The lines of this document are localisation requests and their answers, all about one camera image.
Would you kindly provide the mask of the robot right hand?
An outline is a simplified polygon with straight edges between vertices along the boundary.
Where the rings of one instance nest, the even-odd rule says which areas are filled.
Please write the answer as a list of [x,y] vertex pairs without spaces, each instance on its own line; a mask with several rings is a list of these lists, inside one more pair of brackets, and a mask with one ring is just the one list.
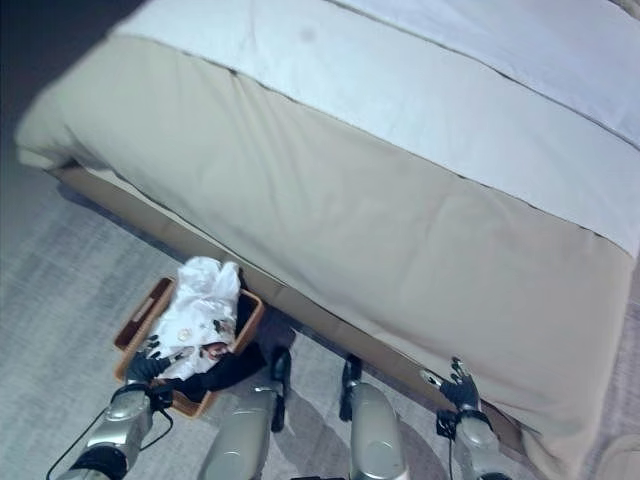
[[481,398],[475,381],[464,362],[456,356],[451,358],[450,378],[437,375],[429,369],[422,369],[422,380],[434,386],[458,411],[481,410]]

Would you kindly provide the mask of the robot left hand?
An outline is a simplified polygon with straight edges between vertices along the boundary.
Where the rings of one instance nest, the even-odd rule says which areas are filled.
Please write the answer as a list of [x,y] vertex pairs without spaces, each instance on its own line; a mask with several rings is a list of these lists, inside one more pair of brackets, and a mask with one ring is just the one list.
[[126,371],[125,383],[149,385],[170,366],[185,357],[185,350],[181,349],[168,356],[161,356],[157,334],[147,337],[133,355]]

